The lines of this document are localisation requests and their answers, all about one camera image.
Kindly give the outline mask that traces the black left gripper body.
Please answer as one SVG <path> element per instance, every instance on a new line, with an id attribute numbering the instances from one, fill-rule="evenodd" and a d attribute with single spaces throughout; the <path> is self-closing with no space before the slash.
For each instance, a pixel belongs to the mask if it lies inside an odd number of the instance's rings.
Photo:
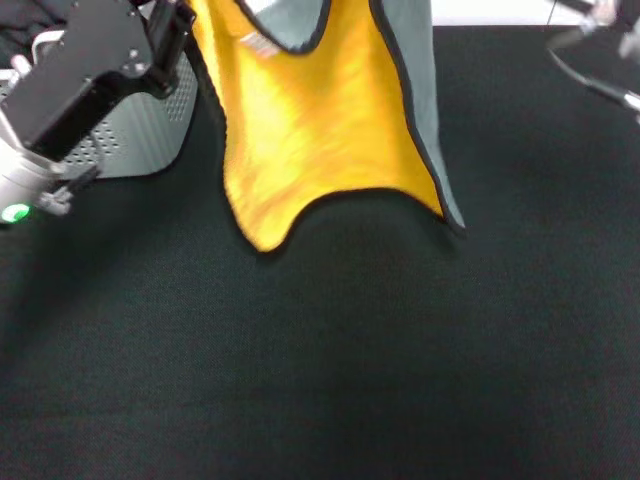
<path id="1" fill-rule="evenodd" d="M 3 101 L 15 142 L 59 161 L 125 98 L 165 97 L 165 10 L 166 0 L 72 0 L 61 39 Z"/>

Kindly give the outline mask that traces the yellow and grey towel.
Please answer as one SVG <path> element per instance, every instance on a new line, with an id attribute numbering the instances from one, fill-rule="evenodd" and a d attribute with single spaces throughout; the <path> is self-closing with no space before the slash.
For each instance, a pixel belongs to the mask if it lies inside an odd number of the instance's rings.
<path id="1" fill-rule="evenodd" d="M 186 0 L 224 120 L 222 181 L 257 251 L 313 205 L 396 191 L 457 233 L 439 128 L 433 0 Z"/>

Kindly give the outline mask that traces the grey perforated storage box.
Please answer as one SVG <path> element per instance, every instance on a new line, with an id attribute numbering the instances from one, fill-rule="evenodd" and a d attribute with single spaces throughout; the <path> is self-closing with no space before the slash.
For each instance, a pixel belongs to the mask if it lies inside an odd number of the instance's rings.
<path id="1" fill-rule="evenodd" d="M 64 160 L 51 162 L 24 152 L 26 163 L 47 168 L 66 180 L 100 166 L 101 178 L 125 178 L 156 173 L 178 156 L 189 129 L 198 85 L 185 53 L 174 67 L 173 90 L 158 99 L 141 92 L 131 95 L 97 124 Z"/>

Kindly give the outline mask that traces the dark cloth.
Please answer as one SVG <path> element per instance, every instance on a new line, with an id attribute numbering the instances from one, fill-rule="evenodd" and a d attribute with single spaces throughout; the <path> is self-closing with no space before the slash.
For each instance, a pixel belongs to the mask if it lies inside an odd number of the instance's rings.
<path id="1" fill-rule="evenodd" d="M 28 45 L 51 27 L 65 25 L 72 0 L 0 0 L 0 44 Z"/>

